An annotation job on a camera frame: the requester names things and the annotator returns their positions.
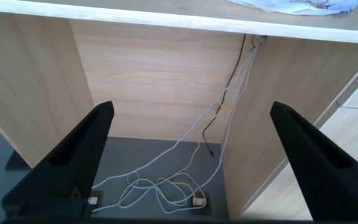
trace white plug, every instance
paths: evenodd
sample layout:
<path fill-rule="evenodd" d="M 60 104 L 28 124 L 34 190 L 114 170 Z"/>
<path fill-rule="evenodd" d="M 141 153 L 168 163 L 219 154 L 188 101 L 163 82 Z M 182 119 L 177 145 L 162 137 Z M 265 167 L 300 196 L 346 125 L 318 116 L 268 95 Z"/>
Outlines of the white plug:
<path fill-rule="evenodd" d="M 193 198 L 193 206 L 203 206 L 206 205 L 205 198 Z"/>

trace white plastic bag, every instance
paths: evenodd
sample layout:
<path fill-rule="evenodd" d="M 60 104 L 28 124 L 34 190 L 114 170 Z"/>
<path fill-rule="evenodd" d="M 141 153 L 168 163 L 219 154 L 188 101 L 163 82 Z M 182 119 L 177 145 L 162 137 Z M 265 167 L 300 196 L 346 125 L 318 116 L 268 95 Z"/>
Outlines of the white plastic bag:
<path fill-rule="evenodd" d="M 324 16 L 351 12 L 358 0 L 228 0 L 243 6 L 256 7 L 267 12 L 293 15 Z"/>

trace cable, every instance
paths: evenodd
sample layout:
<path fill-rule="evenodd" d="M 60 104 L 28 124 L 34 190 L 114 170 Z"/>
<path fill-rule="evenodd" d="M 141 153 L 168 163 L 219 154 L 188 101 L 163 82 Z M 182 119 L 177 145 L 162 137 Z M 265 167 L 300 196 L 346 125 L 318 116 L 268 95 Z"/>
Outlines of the cable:
<path fill-rule="evenodd" d="M 234 70 L 233 70 L 233 72 L 232 72 L 232 74 L 231 74 L 231 76 L 230 76 L 230 78 L 229 78 L 229 81 L 227 81 L 226 87 L 229 86 L 229 84 L 230 84 L 231 80 L 233 79 L 233 76 L 234 76 L 234 74 L 235 74 L 235 72 L 236 72 L 236 70 L 237 70 L 237 67 L 239 66 L 240 59 L 241 59 L 241 55 L 242 55 L 242 49 L 244 49 L 244 42 L 246 41 L 246 36 L 247 36 L 247 34 L 244 34 L 244 37 L 242 38 L 241 49 L 240 49 L 240 55 L 239 55 L 239 58 L 237 59 L 236 66 L 234 67 Z M 219 113 L 219 110 L 221 109 L 221 107 L 222 107 L 222 105 L 223 105 L 223 103 L 224 103 L 224 98 L 225 98 L 225 96 L 226 96 L 226 92 L 224 92 L 224 94 L 223 94 L 221 105 L 219 105 L 218 109 L 216 110 L 216 114 Z M 208 142 L 207 142 L 207 140 L 206 140 L 206 138 L 205 138 L 205 131 L 206 131 L 206 130 L 209 128 L 209 126 L 215 121 L 215 119 L 216 119 L 216 117 L 213 118 L 213 119 L 209 122 L 209 124 L 206 126 L 206 128 L 203 130 L 203 139 L 204 139 L 205 145 L 206 145 L 206 147 L 208 148 L 208 151 L 209 151 L 209 153 L 211 154 L 211 156 L 213 156 L 214 153 L 213 153 L 213 151 L 211 150 L 211 148 L 209 147 L 209 144 L 208 144 Z"/>
<path fill-rule="evenodd" d="M 93 212 L 96 212 L 96 211 L 99 211 L 99 210 L 102 210 L 102 209 L 105 209 L 105 208 L 114 207 L 114 206 L 117 206 L 117 205 L 118 205 L 120 208 L 129 208 L 129 207 L 133 206 L 135 203 L 137 203 L 139 200 L 141 200 L 141 199 L 144 197 L 144 195 L 145 195 L 148 191 L 150 191 L 150 190 L 152 190 L 152 189 L 155 189 L 155 193 L 156 193 L 158 202 L 159 202 L 159 204 L 160 204 L 162 210 L 163 210 L 165 213 L 173 213 L 173 212 L 182 211 L 182 210 L 193 210 L 193 209 L 203 208 L 204 206 L 202 206 L 202 207 L 193 207 L 193 208 L 178 208 L 178 209 L 175 209 L 175 210 L 172 210 L 172 211 L 166 211 L 166 210 L 164 209 L 162 203 L 161 203 L 161 198 L 160 198 L 160 197 L 162 197 L 162 198 L 164 199 L 164 201 L 166 201 L 167 203 L 172 204 L 172 205 L 175 205 L 175 206 L 178 206 L 178 207 L 179 207 L 179 206 L 184 206 L 184 204 L 186 204 L 186 201 L 187 201 L 189 198 L 193 197 L 194 194 L 195 194 L 195 192 L 196 192 L 197 190 L 200 190 L 200 192 L 202 193 L 203 197 L 205 198 L 205 194 L 204 194 L 204 192 L 202 191 L 202 187 L 204 187 L 206 184 L 208 184 L 208 183 L 213 179 L 213 177 L 216 175 L 216 173 L 218 172 L 218 170 L 220 169 L 220 166 L 221 166 L 221 164 L 222 164 L 223 154 L 224 154 L 224 151 L 225 151 L 225 149 L 226 149 L 227 140 L 228 140 L 228 137 L 229 137 L 230 127 L 231 127 L 231 123 L 232 123 L 232 120 L 233 120 L 233 117 L 234 117 L 234 113 L 235 113 L 235 111 L 236 111 L 236 108 L 237 108 L 237 105 L 238 105 L 239 100 L 241 99 L 242 95 L 244 94 L 245 90 L 247 89 L 248 82 L 249 82 L 250 71 L 252 70 L 252 65 L 254 64 L 255 56 L 257 55 L 257 51 L 258 51 L 258 49 L 259 49 L 259 46 L 260 46 L 265 40 L 266 40 L 266 37 L 262 38 L 262 40 L 257 44 L 256 48 L 255 48 L 255 49 L 252 51 L 252 53 L 248 56 L 246 62 L 243 64 L 243 66 L 241 67 L 241 69 L 240 69 L 240 71 L 239 71 L 239 74 L 240 74 L 241 71 L 244 69 L 245 64 L 249 61 L 249 58 L 252 56 L 252 60 L 251 60 L 251 62 L 250 62 L 250 65 L 249 65 L 249 67 L 248 67 L 248 70 L 247 70 L 246 82 L 245 82 L 244 87 L 243 87 L 243 89 L 241 90 L 239 96 L 236 98 L 236 101 L 235 101 L 235 103 L 234 103 L 234 108 L 233 108 L 233 110 L 232 110 L 232 112 L 231 112 L 231 115 L 230 115 L 230 118 L 229 118 L 229 122 L 228 122 L 228 125 L 227 125 L 227 132 L 226 132 L 225 141 L 224 141 L 224 144 L 223 144 L 223 148 L 222 148 L 221 155 L 220 155 L 220 157 L 219 157 L 219 164 L 218 164 L 216 170 L 215 170 L 215 171 L 213 172 L 213 174 L 211 175 L 211 177 L 210 177 L 205 183 L 203 183 L 202 185 L 198 185 L 198 184 L 194 181 L 194 179 L 193 179 L 189 174 L 187 174 L 187 173 L 185 173 L 185 172 L 181 172 L 181 173 L 179 173 L 179 174 L 174 174 L 174 175 L 172 175 L 171 177 L 166 178 L 166 179 L 164 179 L 164 178 L 159 178 L 159 179 L 156 181 L 156 183 L 153 183 L 151 180 L 148 180 L 148 179 L 145 179 L 145 178 L 139 178 L 139 174 L 137 173 L 138 170 L 140 170 L 140 169 L 142 169 L 142 168 L 144 168 L 144 167 L 149 166 L 149 165 L 150 165 L 150 162 L 149 162 L 149 163 L 146 164 L 145 166 L 142 166 L 142 167 L 138 168 L 137 170 L 132 171 L 131 173 L 128 173 L 127 175 L 124 175 L 124 174 L 123 174 L 123 175 L 118 175 L 118 176 L 114 176 L 114 177 L 109 177 L 109 178 L 116 178 L 116 177 L 126 176 L 126 177 L 127 177 L 128 186 L 125 188 L 125 190 L 124 190 L 123 193 L 121 194 L 118 203 L 115 203 L 115 204 L 113 204 L 113 205 L 107 205 L 107 206 L 101 207 L 101 208 L 97 208 L 97 209 L 93 210 Z M 152 162 L 155 161 L 156 159 L 158 159 L 160 156 L 164 155 L 166 152 L 172 150 L 173 148 L 171 148 L 171 149 L 169 149 L 169 150 L 167 150 L 167 151 L 161 153 L 161 155 L 157 156 L 154 160 L 152 160 Z M 137 179 L 136 179 L 135 181 L 133 181 L 133 182 L 129 182 L 129 176 L 130 176 L 131 174 L 133 174 L 133 173 L 135 173 L 135 174 L 137 175 Z M 182 189 L 179 188 L 179 186 L 177 186 L 176 184 L 174 184 L 174 183 L 171 182 L 171 180 L 172 180 L 173 178 L 178 177 L 179 175 L 185 175 L 185 176 L 189 177 L 189 178 L 194 182 L 194 184 L 197 186 L 197 188 L 196 188 L 189 196 L 186 196 L 185 193 L 184 193 L 184 191 L 182 191 Z M 105 180 L 104 180 L 103 182 L 101 182 L 100 184 L 95 185 L 93 188 L 95 188 L 95 187 L 97 187 L 97 186 L 103 184 L 105 181 L 109 180 L 109 178 L 105 179 Z M 146 187 L 139 187 L 139 186 L 137 186 L 137 184 L 138 184 L 140 181 L 144 181 L 144 182 L 150 183 L 151 185 L 146 186 Z M 183 194 L 184 199 L 177 200 L 177 201 L 170 201 L 169 199 L 167 199 L 166 196 L 164 195 L 163 191 L 162 191 L 161 188 L 159 187 L 159 185 L 163 184 L 164 182 L 171 183 L 174 187 L 176 187 L 176 188 Z M 146 191 L 145 191 L 137 200 L 135 200 L 134 202 L 130 203 L 129 205 L 123 206 L 121 203 L 127 198 L 127 196 L 128 196 L 134 189 L 146 189 Z"/>
<path fill-rule="evenodd" d="M 221 113 L 223 113 L 224 110 L 225 110 L 225 109 L 219 111 L 215 116 L 213 116 L 212 119 L 215 119 L 217 116 L 219 116 Z M 193 162 L 193 159 L 194 159 L 195 154 L 197 153 L 198 149 L 200 148 L 200 140 L 199 140 L 200 134 L 201 134 L 201 132 L 203 132 L 203 131 L 206 129 L 206 127 L 207 127 L 207 125 L 206 125 L 205 127 L 203 127 L 203 128 L 201 129 L 201 131 L 199 131 L 199 133 L 197 134 L 198 146 L 197 146 L 197 148 L 194 150 L 193 155 L 191 156 L 191 159 L 190 159 L 189 164 L 188 164 L 185 168 L 179 170 L 178 172 L 176 172 L 176 173 L 174 173 L 174 174 L 179 174 L 179 173 L 181 173 L 182 171 L 184 171 L 184 170 L 186 170 L 187 168 L 189 168 L 189 166 L 190 166 L 191 163 Z"/>
<path fill-rule="evenodd" d="M 228 86 L 226 87 L 218 96 L 215 100 L 212 101 L 212 103 L 198 116 L 197 120 L 195 121 L 195 123 L 190 127 L 190 129 L 169 149 L 167 149 L 166 151 L 164 151 L 163 153 L 161 153 L 160 155 L 158 155 L 156 158 L 154 158 L 153 160 L 151 160 L 149 163 L 147 163 L 146 165 L 144 166 L 141 166 L 139 168 L 137 168 L 136 170 L 133 170 L 133 171 L 130 171 L 126 174 L 121 174 L 121 175 L 115 175 L 115 176 L 111 176 L 111 177 L 108 177 L 106 179 L 104 179 L 102 182 L 92 186 L 92 189 L 93 188 L 96 188 L 96 187 L 99 187 L 100 185 L 104 184 L 106 181 L 108 180 L 111 180 L 111 179 L 115 179 L 115 178 L 119 178 L 119 177 L 125 177 L 127 175 L 130 175 L 130 174 L 133 174 L 143 168 L 146 168 L 148 167 L 149 165 L 151 165 L 153 162 L 155 162 L 157 159 L 159 159 L 160 157 L 162 157 L 163 155 L 165 155 L 166 153 L 170 152 L 171 150 L 173 150 L 174 148 L 176 148 L 179 144 L 179 142 L 181 142 L 189 133 L 191 130 L 193 130 L 193 128 L 198 124 L 198 122 L 200 121 L 201 117 L 209 110 L 211 109 L 211 107 L 216 103 L 216 101 L 218 100 L 219 97 L 221 97 L 222 94 L 224 94 L 224 92 L 226 92 L 226 90 L 228 90 L 229 88 L 231 88 L 237 81 L 238 81 L 238 78 L 241 74 L 241 72 L 243 71 L 245 65 L 248 63 L 249 59 L 250 59 L 250 56 L 252 54 L 250 54 L 247 59 L 245 60 L 245 62 L 243 63 L 242 67 L 240 68 L 239 72 L 237 73 L 236 77 L 234 78 L 233 82 Z"/>
<path fill-rule="evenodd" d="M 256 35 L 253 35 L 252 38 L 251 38 L 251 44 L 252 44 L 252 47 L 253 48 L 256 48 L 255 44 L 254 44 L 254 38 L 255 38 Z"/>

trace yellow cable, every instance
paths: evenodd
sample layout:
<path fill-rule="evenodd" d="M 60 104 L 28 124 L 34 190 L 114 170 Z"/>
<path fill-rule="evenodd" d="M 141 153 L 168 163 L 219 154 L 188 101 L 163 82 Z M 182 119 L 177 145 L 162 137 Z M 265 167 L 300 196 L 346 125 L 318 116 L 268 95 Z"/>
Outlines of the yellow cable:
<path fill-rule="evenodd" d="M 193 188 L 190 186 L 190 184 L 186 184 L 186 183 L 183 183 L 183 182 L 171 182 L 171 183 L 172 183 L 172 184 L 182 184 L 182 185 L 186 185 L 187 187 L 190 188 L 191 193 L 194 193 L 194 190 L 193 190 Z"/>
<path fill-rule="evenodd" d="M 214 119 L 214 118 L 216 118 L 217 116 L 219 116 L 223 111 L 225 111 L 225 109 L 222 109 L 221 111 L 219 111 L 215 116 L 212 117 L 212 119 Z M 194 151 L 193 155 L 191 156 L 191 159 L 190 159 L 189 164 L 188 164 L 185 168 L 183 168 L 183 169 L 179 170 L 178 172 L 174 173 L 174 175 L 179 174 L 179 173 L 181 173 L 182 171 L 184 171 L 185 169 L 189 168 L 189 166 L 190 166 L 191 163 L 193 162 L 193 159 L 194 159 L 194 156 L 195 156 L 196 152 L 197 152 L 198 149 L 200 148 L 200 135 L 201 135 L 201 133 L 204 131 L 204 129 L 206 129 L 207 126 L 208 126 L 208 125 L 206 125 L 205 127 L 203 127 L 203 128 L 201 129 L 201 131 L 199 131 L 199 133 L 197 134 L 198 146 L 197 146 L 196 150 Z"/>

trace wooden desk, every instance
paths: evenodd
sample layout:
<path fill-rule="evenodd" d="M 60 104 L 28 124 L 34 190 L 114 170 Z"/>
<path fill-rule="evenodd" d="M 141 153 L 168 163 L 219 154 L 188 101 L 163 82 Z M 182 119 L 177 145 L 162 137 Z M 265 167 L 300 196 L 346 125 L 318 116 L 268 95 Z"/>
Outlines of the wooden desk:
<path fill-rule="evenodd" d="M 95 104 L 112 100 L 111 136 L 177 140 L 225 87 L 244 33 L 268 39 L 224 155 L 230 217 L 240 217 L 288 163 L 273 101 L 320 128 L 358 89 L 358 8 L 305 17 L 223 0 L 0 0 L 0 131 L 34 166 Z M 226 106 L 243 84 L 244 74 Z M 227 111 L 213 123 L 208 141 L 223 141 L 228 119 Z"/>

